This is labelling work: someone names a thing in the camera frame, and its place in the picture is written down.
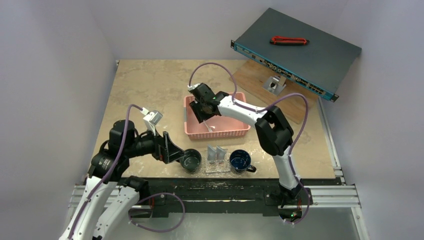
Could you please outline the pink perforated plastic basket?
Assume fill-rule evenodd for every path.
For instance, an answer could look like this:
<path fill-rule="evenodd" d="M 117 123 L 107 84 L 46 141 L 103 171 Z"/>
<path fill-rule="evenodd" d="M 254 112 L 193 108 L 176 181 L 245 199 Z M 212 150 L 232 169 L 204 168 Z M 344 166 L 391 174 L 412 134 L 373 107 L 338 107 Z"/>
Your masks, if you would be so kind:
<path fill-rule="evenodd" d="M 194 112 L 190 108 L 190 102 L 194 99 L 192 95 L 188 95 L 183 100 L 184 132 L 190 140 L 241 138 L 251 129 L 250 125 L 239 120 L 227 116 L 214 116 L 206 121 L 211 126 L 215 126 L 215 131 L 208 132 L 206 126 L 203 122 L 198 122 Z"/>

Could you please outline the dark blue mug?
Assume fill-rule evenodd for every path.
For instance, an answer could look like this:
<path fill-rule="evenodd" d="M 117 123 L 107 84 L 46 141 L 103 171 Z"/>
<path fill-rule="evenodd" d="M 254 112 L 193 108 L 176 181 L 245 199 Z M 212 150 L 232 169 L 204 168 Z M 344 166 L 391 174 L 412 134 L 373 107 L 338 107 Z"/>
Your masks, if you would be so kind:
<path fill-rule="evenodd" d="M 234 150 L 229 156 L 230 170 L 236 174 L 255 173 L 257 168 L 252 165 L 250 154 L 242 149 Z"/>

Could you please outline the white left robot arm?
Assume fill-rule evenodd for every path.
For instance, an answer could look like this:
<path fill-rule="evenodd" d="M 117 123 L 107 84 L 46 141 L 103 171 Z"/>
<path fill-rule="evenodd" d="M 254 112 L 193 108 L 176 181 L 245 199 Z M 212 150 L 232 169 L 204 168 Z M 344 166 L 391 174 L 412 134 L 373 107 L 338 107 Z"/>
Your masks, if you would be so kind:
<path fill-rule="evenodd" d="M 155 198 L 146 179 L 130 176 L 123 181 L 117 197 L 107 204 L 129 167 L 130 159 L 145 155 L 169 164 L 179 161 L 184 151 L 174 145 L 166 131 L 162 135 L 151 130 L 139 134 L 132 121 L 116 121 L 109 139 L 91 160 L 81 200 L 60 239 L 106 240 L 119 222 L 129 215 L 132 206 Z"/>

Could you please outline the dark green mug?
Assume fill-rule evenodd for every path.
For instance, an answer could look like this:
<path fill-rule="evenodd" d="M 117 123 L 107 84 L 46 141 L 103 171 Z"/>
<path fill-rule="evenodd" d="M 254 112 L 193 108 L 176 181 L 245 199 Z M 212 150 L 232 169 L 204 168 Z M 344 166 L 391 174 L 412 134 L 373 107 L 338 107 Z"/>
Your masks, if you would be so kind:
<path fill-rule="evenodd" d="M 188 173 L 195 173 L 201 165 L 202 155 L 196 149 L 189 148 L 184 151 L 184 156 L 179 160 L 181 167 Z"/>

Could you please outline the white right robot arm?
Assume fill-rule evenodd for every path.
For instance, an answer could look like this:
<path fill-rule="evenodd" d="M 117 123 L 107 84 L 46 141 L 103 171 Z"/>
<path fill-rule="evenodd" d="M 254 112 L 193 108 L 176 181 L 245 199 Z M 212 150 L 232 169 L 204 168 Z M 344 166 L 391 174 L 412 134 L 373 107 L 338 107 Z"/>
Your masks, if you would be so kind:
<path fill-rule="evenodd" d="M 199 123 L 221 116 L 254 128 L 262 150 L 274 160 L 282 200 L 292 204 L 300 198 L 302 182 L 291 156 L 294 131 L 279 107 L 254 106 L 223 91 L 214 93 L 205 83 L 188 86 L 188 92 L 194 96 L 189 105 Z"/>

